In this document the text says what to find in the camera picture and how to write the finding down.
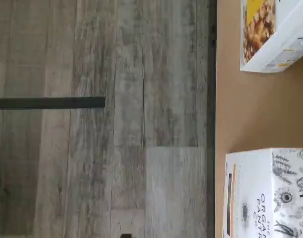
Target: laminate flooring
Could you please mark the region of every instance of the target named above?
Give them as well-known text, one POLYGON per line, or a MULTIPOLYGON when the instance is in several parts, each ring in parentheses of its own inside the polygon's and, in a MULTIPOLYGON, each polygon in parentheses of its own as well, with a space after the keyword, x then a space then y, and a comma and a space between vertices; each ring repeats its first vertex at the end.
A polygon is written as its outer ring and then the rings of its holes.
POLYGON ((0 238, 214 236, 213 0, 0 0, 0 238))

